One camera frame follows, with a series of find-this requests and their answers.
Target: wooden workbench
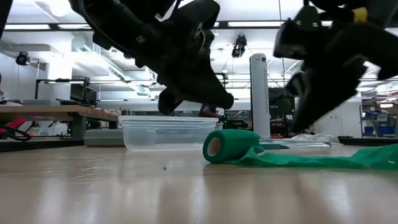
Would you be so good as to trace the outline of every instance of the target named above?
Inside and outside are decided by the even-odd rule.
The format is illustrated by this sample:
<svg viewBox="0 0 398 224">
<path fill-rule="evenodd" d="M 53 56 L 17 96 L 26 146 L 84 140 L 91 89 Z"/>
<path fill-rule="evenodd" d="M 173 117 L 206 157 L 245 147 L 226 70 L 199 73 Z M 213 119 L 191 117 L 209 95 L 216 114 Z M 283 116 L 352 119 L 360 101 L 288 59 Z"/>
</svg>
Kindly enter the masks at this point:
<svg viewBox="0 0 398 224">
<path fill-rule="evenodd" d="M 87 118 L 108 121 L 111 129 L 118 126 L 117 115 L 83 106 L 0 106 L 0 121 L 17 118 L 25 118 L 27 121 L 72 121 L 72 136 L 75 138 L 84 136 Z"/>
<path fill-rule="evenodd" d="M 301 154 L 349 156 L 357 149 L 308 149 Z M 1 224 L 398 220 L 397 172 L 212 165 L 199 149 L 71 147 L 2 153 L 0 197 Z"/>
</svg>

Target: ceiling light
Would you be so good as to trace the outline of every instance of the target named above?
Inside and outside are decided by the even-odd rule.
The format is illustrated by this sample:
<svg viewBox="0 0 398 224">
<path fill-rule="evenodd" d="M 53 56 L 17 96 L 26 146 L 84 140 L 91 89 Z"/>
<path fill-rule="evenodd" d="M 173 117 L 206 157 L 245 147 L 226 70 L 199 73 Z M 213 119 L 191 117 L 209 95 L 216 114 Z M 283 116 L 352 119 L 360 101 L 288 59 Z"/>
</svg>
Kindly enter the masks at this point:
<svg viewBox="0 0 398 224">
<path fill-rule="evenodd" d="M 392 103 L 381 103 L 380 108 L 392 108 L 394 105 Z"/>
<path fill-rule="evenodd" d="M 228 22 L 229 27 L 280 27 L 281 21 L 265 22 Z"/>
<path fill-rule="evenodd" d="M 60 29 L 91 29 L 88 24 L 59 24 Z"/>
<path fill-rule="evenodd" d="M 47 24 L 19 24 L 19 25 L 6 25 L 4 30 L 34 30 L 34 29 L 51 29 Z"/>
<path fill-rule="evenodd" d="M 331 26 L 333 21 L 322 21 L 322 26 Z"/>
<path fill-rule="evenodd" d="M 56 81 L 49 81 L 46 82 L 47 84 L 84 84 L 84 81 L 69 81 L 69 82 L 56 82 Z"/>
<path fill-rule="evenodd" d="M 53 3 L 50 6 L 50 12 L 57 16 L 57 17 L 63 17 L 66 16 L 70 10 L 70 4 L 67 1 L 56 1 L 57 3 Z"/>
<path fill-rule="evenodd" d="M 123 81 L 90 81 L 90 84 L 115 84 Z"/>
</svg>

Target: clear plastic container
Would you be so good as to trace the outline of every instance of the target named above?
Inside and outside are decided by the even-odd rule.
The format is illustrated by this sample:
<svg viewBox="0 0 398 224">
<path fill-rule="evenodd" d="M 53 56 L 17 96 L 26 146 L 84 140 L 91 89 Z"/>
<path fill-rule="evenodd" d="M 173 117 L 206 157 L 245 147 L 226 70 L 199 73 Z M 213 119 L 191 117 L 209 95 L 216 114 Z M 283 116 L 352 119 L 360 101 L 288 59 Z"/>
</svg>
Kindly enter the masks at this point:
<svg viewBox="0 0 398 224">
<path fill-rule="evenodd" d="M 222 130 L 224 128 L 224 123 L 216 123 L 216 130 Z"/>
<path fill-rule="evenodd" d="M 68 125 L 56 122 L 51 127 L 32 128 L 30 130 L 31 136 L 56 136 L 66 134 L 68 132 Z"/>
<path fill-rule="evenodd" d="M 132 151 L 201 148 L 218 118 L 120 116 L 124 145 Z"/>
</svg>

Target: green fabric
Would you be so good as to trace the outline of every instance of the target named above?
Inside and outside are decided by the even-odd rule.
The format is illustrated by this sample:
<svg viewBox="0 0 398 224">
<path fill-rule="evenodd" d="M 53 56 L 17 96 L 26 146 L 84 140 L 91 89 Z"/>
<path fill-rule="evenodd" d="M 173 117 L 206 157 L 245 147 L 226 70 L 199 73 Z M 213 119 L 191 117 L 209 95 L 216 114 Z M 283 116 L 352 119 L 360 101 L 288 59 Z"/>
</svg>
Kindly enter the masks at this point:
<svg viewBox="0 0 398 224">
<path fill-rule="evenodd" d="M 205 159 L 211 163 L 257 167 L 398 169 L 398 144 L 361 149 L 351 157 L 296 156 L 271 152 L 259 156 L 260 152 L 264 152 L 258 143 L 260 137 L 253 132 L 248 132 L 240 130 L 214 131 L 207 137 L 203 145 Z M 209 156 L 208 145 L 213 138 L 221 140 L 221 148 L 215 156 Z"/>
</svg>

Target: table surface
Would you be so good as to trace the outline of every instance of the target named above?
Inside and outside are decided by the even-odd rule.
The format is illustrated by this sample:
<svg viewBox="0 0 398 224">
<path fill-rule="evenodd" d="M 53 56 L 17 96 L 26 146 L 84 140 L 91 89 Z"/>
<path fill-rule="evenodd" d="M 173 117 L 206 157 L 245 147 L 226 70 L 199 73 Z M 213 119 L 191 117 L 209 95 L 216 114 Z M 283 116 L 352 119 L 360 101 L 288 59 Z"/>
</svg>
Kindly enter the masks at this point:
<svg viewBox="0 0 398 224">
<path fill-rule="evenodd" d="M 62 105 L 62 106 L 0 106 L 0 117 L 18 116 L 20 114 L 26 116 L 54 116 L 57 113 L 81 113 L 92 116 L 99 116 L 118 120 L 118 115 L 106 113 L 104 111 L 87 108 L 78 105 Z"/>
<path fill-rule="evenodd" d="M 357 150 L 280 152 L 350 156 Z M 398 222 L 397 172 L 214 165 L 199 149 L 2 153 L 0 195 L 2 224 Z"/>
</svg>

